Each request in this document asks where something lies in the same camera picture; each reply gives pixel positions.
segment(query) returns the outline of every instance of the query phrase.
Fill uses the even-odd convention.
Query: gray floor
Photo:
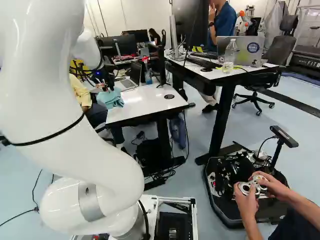
[[[167,184],[154,188],[147,194],[164,197],[195,197],[198,204],[198,231],[200,240],[244,240],[243,230],[229,230],[220,222],[213,213],[204,182],[201,176],[202,167],[194,163],[194,159],[208,151],[215,113],[202,115],[201,109],[206,105],[196,90],[185,86],[190,102],[195,102],[196,107],[189,109],[186,122],[190,137],[190,156],[186,164],[176,170],[176,175],[167,181]],[[301,101],[320,109],[320,89],[311,84],[301,82],[294,78],[282,78],[277,88],[273,91]],[[237,87],[239,94],[250,93],[243,87]],[[305,113],[285,103],[267,96],[262,98],[276,102],[274,109],[261,104],[263,114],[256,116],[256,109],[251,103],[239,105],[230,113],[223,146],[230,145],[232,140],[238,141],[250,149],[257,149],[261,142],[272,135],[269,130],[271,125],[279,125],[295,138],[300,146],[289,149],[284,147],[277,163],[277,169],[282,171],[290,186],[320,204],[320,192],[315,183],[320,167],[318,144],[320,136],[320,119]],[[130,142],[134,136],[144,130],[148,138],[157,136],[154,124],[139,127],[126,127],[124,129],[127,139],[126,147],[133,153],[135,146]],[[265,144],[265,151],[273,154],[276,140]],[[0,223],[23,211],[32,209],[31,190],[34,186],[39,167],[23,157],[14,147],[0,146]],[[175,147],[174,154],[181,154]],[[35,191],[35,199],[39,202],[46,187],[50,184],[51,174],[44,172]],[[259,224],[263,236],[267,238],[275,229],[270,224]],[[68,240],[70,236],[55,232],[45,226],[39,215],[28,213],[0,228],[0,239],[24,240]]]

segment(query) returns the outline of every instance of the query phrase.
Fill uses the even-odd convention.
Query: cloth
[[[225,2],[221,11],[214,19],[214,28],[216,36],[233,36],[235,31],[235,25],[237,21],[236,11],[228,2]],[[214,44],[211,38],[210,29],[208,28],[208,40],[207,46],[208,50],[212,52],[217,52],[217,46]]]
[[[73,74],[69,74],[70,83],[74,90],[75,97],[82,107],[92,106],[92,100],[89,90],[82,84],[82,82]]]
[[[108,110],[97,103],[93,103],[91,108],[85,112],[86,118],[94,129],[100,124],[105,124],[107,115]],[[116,145],[123,144],[125,142],[121,127],[111,127],[110,130]]]
[[[103,103],[107,109],[114,107],[123,108],[125,105],[124,100],[121,98],[121,90],[118,87],[114,91],[101,91],[96,96],[96,100]]]
[[[218,103],[217,102],[217,91],[215,91],[213,96],[205,95],[202,92],[199,92],[199,93],[200,93],[201,97],[203,98],[203,100],[205,100],[205,102],[207,104],[210,104],[211,106],[214,106],[214,105],[216,105]]]
[[[289,208],[268,240],[319,240],[320,231],[297,211]]]

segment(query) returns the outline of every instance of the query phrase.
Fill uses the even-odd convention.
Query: game controller
[[[268,181],[264,176],[262,175],[254,175],[252,177],[252,180],[249,182],[239,182],[238,188],[243,193],[243,195],[248,196],[250,192],[251,185],[255,186],[255,197],[259,198],[260,194],[266,194],[268,191],[268,188],[264,185],[260,185],[258,183],[258,180],[265,180]]]

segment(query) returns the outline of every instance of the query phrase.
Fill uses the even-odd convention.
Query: hand
[[[81,108],[84,113],[89,110],[88,106],[81,106]]]
[[[209,23],[213,23],[215,21],[215,17],[216,17],[216,6],[213,3],[212,5],[209,6],[210,11],[209,11]]]
[[[270,198],[277,198],[280,201],[288,202],[291,197],[296,194],[294,191],[292,191],[287,186],[283,185],[280,181],[275,179],[273,176],[263,172],[263,171],[256,171],[252,174],[252,176],[249,178],[249,180],[252,180],[252,177],[254,175],[262,175],[264,176],[268,181],[266,180],[258,180],[258,183],[260,185],[264,185],[268,188],[268,197]]]
[[[254,220],[259,209],[258,199],[256,199],[256,188],[251,185],[248,196],[245,196],[238,187],[238,182],[233,186],[235,201],[238,205],[241,217],[244,221]]]

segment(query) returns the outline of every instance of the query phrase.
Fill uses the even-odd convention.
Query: yellow shirt
[[[74,94],[79,104],[82,107],[92,106],[92,100],[89,90],[83,85],[83,83],[73,74],[69,74],[71,86],[74,90]]]

